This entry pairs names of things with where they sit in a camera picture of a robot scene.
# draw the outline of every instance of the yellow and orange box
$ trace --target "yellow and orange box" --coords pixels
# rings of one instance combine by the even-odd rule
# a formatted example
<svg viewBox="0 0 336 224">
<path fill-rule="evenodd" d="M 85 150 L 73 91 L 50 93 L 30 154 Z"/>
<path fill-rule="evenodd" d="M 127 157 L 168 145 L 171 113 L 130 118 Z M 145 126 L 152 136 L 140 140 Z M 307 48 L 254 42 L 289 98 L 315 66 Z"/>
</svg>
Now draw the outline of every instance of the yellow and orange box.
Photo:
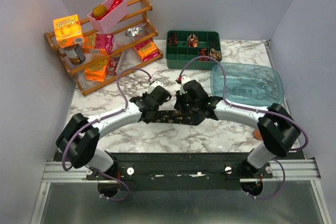
<svg viewBox="0 0 336 224">
<path fill-rule="evenodd" d="M 157 52 L 156 45 L 150 39 L 135 45 L 134 48 L 138 51 L 141 60 L 144 60 L 148 55 Z"/>
<path fill-rule="evenodd" d="M 84 38 L 82 51 L 84 54 L 110 55 L 114 42 L 113 34 L 91 34 Z"/>
<path fill-rule="evenodd" d="M 90 81 L 103 82 L 106 77 L 106 68 L 109 59 L 99 61 L 97 64 L 92 65 L 85 69 L 85 78 Z"/>
<path fill-rule="evenodd" d="M 54 19 L 54 30 L 56 40 L 62 48 L 84 41 L 82 27 L 77 14 Z"/>
</svg>

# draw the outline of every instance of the barcode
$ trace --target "barcode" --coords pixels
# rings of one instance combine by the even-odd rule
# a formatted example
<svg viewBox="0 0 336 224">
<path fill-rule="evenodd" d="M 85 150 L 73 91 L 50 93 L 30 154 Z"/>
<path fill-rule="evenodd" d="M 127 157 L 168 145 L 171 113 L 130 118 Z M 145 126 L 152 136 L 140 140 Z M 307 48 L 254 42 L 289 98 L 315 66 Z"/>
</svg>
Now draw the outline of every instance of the barcode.
<svg viewBox="0 0 336 224">
<path fill-rule="evenodd" d="M 82 39 L 82 38 L 77 38 L 77 39 L 75 39 L 75 43 L 81 43 L 81 42 L 83 42 L 83 39 Z"/>
<path fill-rule="evenodd" d="M 99 49 L 89 49 L 91 54 L 99 54 Z"/>
</svg>

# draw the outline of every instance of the can lid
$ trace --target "can lid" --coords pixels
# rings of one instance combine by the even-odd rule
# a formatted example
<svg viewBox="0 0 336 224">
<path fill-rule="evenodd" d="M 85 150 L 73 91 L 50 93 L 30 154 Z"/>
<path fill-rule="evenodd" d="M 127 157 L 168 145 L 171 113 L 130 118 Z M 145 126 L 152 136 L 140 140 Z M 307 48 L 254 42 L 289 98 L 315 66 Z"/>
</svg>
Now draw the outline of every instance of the can lid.
<svg viewBox="0 0 336 224">
<path fill-rule="evenodd" d="M 78 46 L 78 45 L 72 45 L 72 46 L 63 48 L 63 50 L 65 50 L 65 51 L 74 50 L 77 46 Z"/>
</svg>

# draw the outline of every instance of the tin can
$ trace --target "tin can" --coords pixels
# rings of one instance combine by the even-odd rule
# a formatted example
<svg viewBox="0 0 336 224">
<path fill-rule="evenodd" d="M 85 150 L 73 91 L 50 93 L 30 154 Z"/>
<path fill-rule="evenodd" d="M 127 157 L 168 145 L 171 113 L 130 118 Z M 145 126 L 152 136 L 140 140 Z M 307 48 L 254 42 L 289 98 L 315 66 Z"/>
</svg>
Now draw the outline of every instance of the tin can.
<svg viewBox="0 0 336 224">
<path fill-rule="evenodd" d="M 85 61 L 85 54 L 78 44 L 65 47 L 63 50 L 72 64 L 78 65 Z"/>
</svg>

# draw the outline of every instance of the teal plastic container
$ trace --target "teal plastic container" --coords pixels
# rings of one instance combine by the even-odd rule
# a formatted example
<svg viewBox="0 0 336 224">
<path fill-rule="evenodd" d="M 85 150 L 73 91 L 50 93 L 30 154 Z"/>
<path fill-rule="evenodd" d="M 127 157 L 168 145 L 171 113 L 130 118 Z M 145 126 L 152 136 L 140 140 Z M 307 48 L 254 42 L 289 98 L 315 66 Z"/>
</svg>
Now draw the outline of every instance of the teal plastic container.
<svg viewBox="0 0 336 224">
<path fill-rule="evenodd" d="M 225 98 L 251 106 L 271 106 L 284 101 L 281 78 L 274 69 L 237 63 L 221 63 L 226 72 Z M 211 70 L 211 92 L 222 97 L 223 72 L 218 65 Z"/>
<path fill-rule="evenodd" d="M 210 52 L 211 48 L 215 48 L 217 51 L 220 49 L 221 40 L 219 34 L 215 31 L 177 31 L 171 30 L 167 33 L 167 39 L 171 33 L 177 34 L 177 45 L 168 46 L 166 44 L 166 60 L 167 67 L 170 69 L 182 69 L 190 60 L 199 56 L 199 52 L 202 49 L 207 49 Z M 195 34 L 198 38 L 198 47 L 188 46 L 188 36 Z M 210 70 L 215 65 L 213 61 L 194 61 L 187 69 L 207 69 Z"/>
</svg>

